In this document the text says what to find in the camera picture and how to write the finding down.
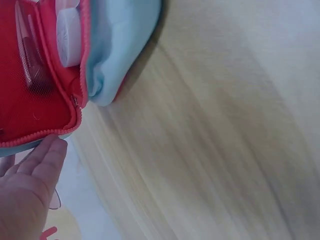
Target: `light wood floor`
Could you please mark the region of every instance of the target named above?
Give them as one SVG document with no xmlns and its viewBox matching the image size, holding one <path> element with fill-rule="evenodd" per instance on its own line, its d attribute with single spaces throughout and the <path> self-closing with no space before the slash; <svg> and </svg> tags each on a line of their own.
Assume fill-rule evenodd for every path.
<svg viewBox="0 0 320 240">
<path fill-rule="evenodd" d="M 319 240 L 320 2 L 166 1 L 73 139 L 123 239 Z"/>
</svg>

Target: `zipper pull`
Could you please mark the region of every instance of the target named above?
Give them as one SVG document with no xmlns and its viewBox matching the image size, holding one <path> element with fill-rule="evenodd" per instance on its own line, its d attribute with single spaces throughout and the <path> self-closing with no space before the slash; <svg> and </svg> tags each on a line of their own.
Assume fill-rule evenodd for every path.
<svg viewBox="0 0 320 240">
<path fill-rule="evenodd" d="M 74 95 L 71 95 L 71 100 L 76 108 L 79 107 L 78 100 Z"/>
</svg>

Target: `zipper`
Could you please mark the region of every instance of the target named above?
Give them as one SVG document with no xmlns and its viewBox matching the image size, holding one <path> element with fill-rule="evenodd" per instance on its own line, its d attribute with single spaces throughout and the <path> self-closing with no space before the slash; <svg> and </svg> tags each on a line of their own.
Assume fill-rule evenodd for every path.
<svg viewBox="0 0 320 240">
<path fill-rule="evenodd" d="M 35 140 L 42 139 L 50 134 L 57 134 L 57 135 L 70 134 L 70 133 L 74 132 L 81 123 L 82 112 L 81 112 L 81 108 L 79 106 L 76 108 L 76 112 L 77 112 L 78 118 L 77 118 L 75 126 L 72 128 L 41 130 L 41 131 L 29 134 L 27 136 L 20 137 L 18 139 L 12 140 L 12 141 L 0 142 L 0 148 L 12 148 L 12 147 L 16 147 L 19 145 L 27 144 L 27 143 L 33 142 Z"/>
<path fill-rule="evenodd" d="M 88 90 L 86 82 L 86 64 L 90 54 L 90 36 L 91 36 L 91 13 L 90 0 L 80 0 L 81 24 L 83 24 L 83 55 L 80 63 L 80 90 L 82 102 L 80 106 L 84 108 L 88 102 Z"/>
</svg>

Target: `white container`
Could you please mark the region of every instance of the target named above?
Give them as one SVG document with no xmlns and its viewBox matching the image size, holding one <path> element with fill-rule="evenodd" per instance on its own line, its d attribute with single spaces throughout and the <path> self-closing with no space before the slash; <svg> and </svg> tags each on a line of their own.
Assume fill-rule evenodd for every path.
<svg viewBox="0 0 320 240">
<path fill-rule="evenodd" d="M 81 62 L 81 19 L 76 8 L 59 11 L 56 20 L 56 43 L 61 64 L 77 66 Z"/>
</svg>

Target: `white lid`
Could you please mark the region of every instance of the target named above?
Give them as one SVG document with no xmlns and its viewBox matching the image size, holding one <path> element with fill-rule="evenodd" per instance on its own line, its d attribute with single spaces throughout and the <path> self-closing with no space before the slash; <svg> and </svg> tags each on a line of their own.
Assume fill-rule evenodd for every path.
<svg viewBox="0 0 320 240">
<path fill-rule="evenodd" d="M 56 43 L 61 64 L 67 68 L 81 62 L 81 20 L 76 8 L 59 11 L 56 21 Z"/>
<path fill-rule="evenodd" d="M 60 10 L 77 8 L 79 3 L 80 3 L 80 0 L 55 0 L 56 16 L 58 16 Z"/>
</svg>

